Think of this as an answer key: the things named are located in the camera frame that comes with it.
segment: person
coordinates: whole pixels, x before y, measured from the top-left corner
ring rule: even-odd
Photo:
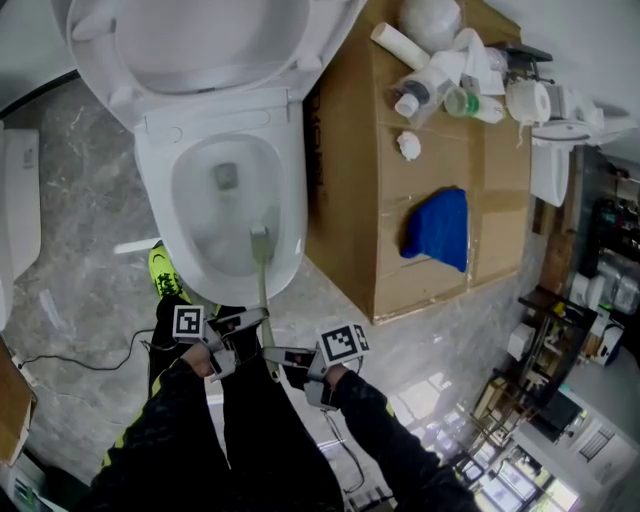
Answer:
[[[151,251],[149,264],[161,296],[150,398],[107,451],[78,510],[344,510],[331,466],[282,385],[261,357],[251,358],[259,354],[255,329],[235,334],[240,359],[249,360],[221,381],[225,457],[203,385],[212,373],[208,349],[200,343],[160,350],[175,344],[173,308],[189,297],[162,245]],[[218,316],[240,310],[222,307]],[[396,510],[477,510],[473,494],[400,424],[380,391],[341,365],[331,367],[326,380],[354,439],[380,466]]]

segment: gray marble tile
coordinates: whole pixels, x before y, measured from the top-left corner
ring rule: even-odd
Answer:
[[[14,310],[5,331],[23,358],[60,353],[96,365],[120,361],[132,334],[154,326],[157,297],[146,253],[115,255],[116,244],[157,236],[133,158],[133,140],[77,81],[14,113],[9,127],[41,134],[43,244],[40,258],[16,283]],[[522,308],[517,297],[537,282],[546,240],[530,234],[517,276],[433,306],[412,316],[367,327],[372,353],[362,375],[403,409],[409,428],[426,446],[444,429],[452,411],[464,414],[491,369],[506,357],[509,332]],[[318,332],[364,316],[310,262],[271,301],[280,345],[310,346]],[[30,370],[39,385],[28,439],[44,461],[88,482],[105,450],[146,398],[148,356],[136,343],[131,360],[116,372],[92,372],[54,360]],[[219,384],[208,386],[211,395]],[[321,412],[288,389],[318,443],[333,436]],[[218,434],[222,408],[212,405]],[[382,484],[375,464],[354,446],[367,474],[364,489]],[[343,487],[358,476],[339,446],[327,449]]]

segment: shoe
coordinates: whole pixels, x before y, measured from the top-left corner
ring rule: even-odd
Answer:
[[[149,253],[149,273],[156,285],[160,297],[178,296],[191,304],[191,299],[182,286],[176,269],[173,267],[169,254],[160,240]]]

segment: blue cloth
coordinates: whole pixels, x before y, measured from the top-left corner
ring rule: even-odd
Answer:
[[[406,246],[400,254],[426,254],[442,263],[467,269],[469,208],[464,190],[444,190],[427,200],[409,219]]]

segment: packaging box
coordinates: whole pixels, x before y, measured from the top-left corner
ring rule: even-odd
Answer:
[[[485,44],[519,41],[519,27],[481,0],[460,4],[463,25]],[[529,209],[530,129],[516,148],[518,124],[510,117],[489,125],[441,109],[411,130],[388,103],[387,88],[410,70],[369,36],[381,21],[396,25],[399,5],[369,0],[305,102],[306,253],[373,323],[513,275]],[[422,145],[412,162],[396,144],[405,129]],[[425,256],[400,256],[411,212],[449,187],[467,192],[466,273]]]
[[[12,466],[27,439],[35,397],[0,341],[0,464]]]

